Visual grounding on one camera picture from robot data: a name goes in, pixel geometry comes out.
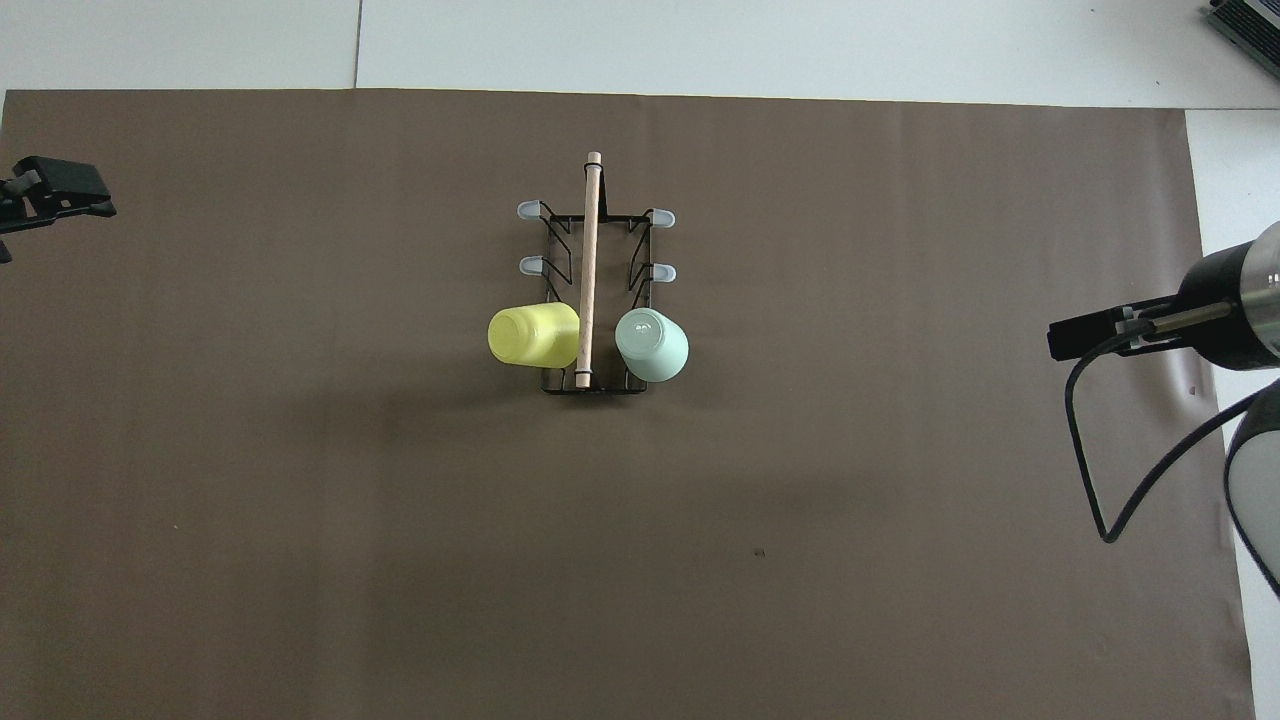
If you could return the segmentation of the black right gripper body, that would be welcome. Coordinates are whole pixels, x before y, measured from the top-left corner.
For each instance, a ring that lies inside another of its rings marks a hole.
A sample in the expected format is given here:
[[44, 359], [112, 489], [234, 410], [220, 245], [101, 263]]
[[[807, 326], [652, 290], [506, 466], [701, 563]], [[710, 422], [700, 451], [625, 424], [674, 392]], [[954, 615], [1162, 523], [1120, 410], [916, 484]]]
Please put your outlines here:
[[1219, 302], [1231, 304], [1229, 315], [1185, 327], [1178, 333], [1204, 360], [1234, 372], [1268, 366], [1268, 350], [1247, 320], [1240, 296], [1242, 268], [1248, 247], [1243, 243], [1202, 258], [1187, 273], [1175, 295], [1176, 313]]

